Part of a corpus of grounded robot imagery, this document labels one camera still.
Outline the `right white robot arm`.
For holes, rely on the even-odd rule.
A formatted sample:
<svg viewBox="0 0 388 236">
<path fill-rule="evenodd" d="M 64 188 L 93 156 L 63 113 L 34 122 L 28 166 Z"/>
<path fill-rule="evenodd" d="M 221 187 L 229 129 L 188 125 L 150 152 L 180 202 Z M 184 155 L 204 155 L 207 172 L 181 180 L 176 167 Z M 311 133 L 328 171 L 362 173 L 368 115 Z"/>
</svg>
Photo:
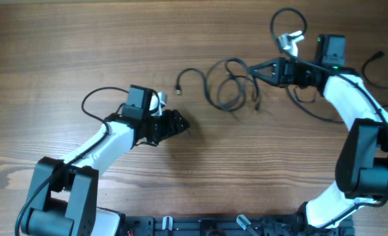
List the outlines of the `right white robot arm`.
<svg viewBox="0 0 388 236">
<path fill-rule="evenodd" d="M 335 169 L 335 181 L 297 213 L 283 216 L 293 233 L 327 233 L 362 207 L 388 201 L 388 113 L 365 89 L 359 74 L 343 62 L 278 58 L 248 72 L 273 86 L 316 87 L 349 130 Z"/>
</svg>

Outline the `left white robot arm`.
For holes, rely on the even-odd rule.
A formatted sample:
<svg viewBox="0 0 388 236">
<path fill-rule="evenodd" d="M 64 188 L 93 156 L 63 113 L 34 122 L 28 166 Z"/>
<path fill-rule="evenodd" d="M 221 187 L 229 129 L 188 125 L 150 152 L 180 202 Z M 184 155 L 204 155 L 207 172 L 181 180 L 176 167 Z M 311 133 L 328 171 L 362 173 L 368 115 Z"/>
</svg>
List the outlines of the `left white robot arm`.
<svg viewBox="0 0 388 236">
<path fill-rule="evenodd" d="M 132 121 L 111 114 L 81 147 L 61 159 L 35 165 L 27 200 L 14 233 L 26 235 L 118 235 L 125 215 L 97 206 L 99 177 L 124 153 L 159 142 L 190 127 L 178 110 Z"/>
</svg>

